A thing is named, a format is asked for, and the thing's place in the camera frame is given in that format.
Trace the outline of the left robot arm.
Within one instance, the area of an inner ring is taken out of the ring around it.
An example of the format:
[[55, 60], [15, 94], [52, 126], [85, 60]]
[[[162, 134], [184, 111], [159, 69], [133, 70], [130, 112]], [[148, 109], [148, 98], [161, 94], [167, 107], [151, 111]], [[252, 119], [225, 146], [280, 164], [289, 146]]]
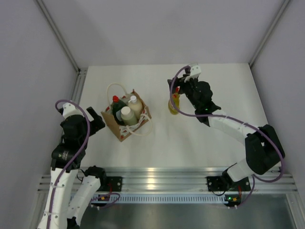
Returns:
[[85, 170], [80, 188], [72, 194], [89, 137], [103, 129], [105, 123], [92, 107], [87, 108], [92, 121], [73, 104], [65, 103], [59, 112], [64, 117], [63, 135], [51, 154], [50, 188], [38, 224], [40, 229], [78, 229], [93, 194], [108, 184], [105, 169], [92, 166]]

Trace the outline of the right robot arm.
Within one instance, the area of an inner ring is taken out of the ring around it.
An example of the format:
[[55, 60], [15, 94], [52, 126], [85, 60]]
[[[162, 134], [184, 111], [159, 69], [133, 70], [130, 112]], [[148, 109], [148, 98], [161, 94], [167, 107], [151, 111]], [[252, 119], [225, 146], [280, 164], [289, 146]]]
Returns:
[[217, 129], [245, 147], [245, 158], [228, 167], [220, 176], [225, 190], [234, 189], [239, 181], [252, 175], [263, 175], [277, 163], [283, 163], [285, 153], [275, 129], [261, 127], [229, 117], [212, 101], [209, 83], [198, 79], [174, 77], [167, 81], [170, 92], [184, 94], [195, 108], [200, 123]]

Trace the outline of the dark green bottle red cap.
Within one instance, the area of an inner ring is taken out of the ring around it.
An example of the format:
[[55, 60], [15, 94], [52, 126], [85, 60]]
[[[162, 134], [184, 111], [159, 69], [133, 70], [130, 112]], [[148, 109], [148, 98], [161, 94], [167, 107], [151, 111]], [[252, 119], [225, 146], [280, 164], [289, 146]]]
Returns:
[[126, 107], [127, 104], [119, 99], [117, 96], [112, 97], [112, 115], [118, 125], [124, 125], [124, 121], [121, 117], [121, 109]]

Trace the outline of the yellow bottle red cap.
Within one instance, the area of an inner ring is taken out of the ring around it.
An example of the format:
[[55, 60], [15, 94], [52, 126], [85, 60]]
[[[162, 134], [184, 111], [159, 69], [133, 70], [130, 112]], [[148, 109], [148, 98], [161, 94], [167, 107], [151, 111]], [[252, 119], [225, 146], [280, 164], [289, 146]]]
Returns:
[[171, 99], [168, 102], [168, 109], [171, 114], [177, 115], [179, 112], [176, 108], [180, 109], [180, 94], [179, 94], [179, 87], [174, 89], [174, 92], [171, 94]]

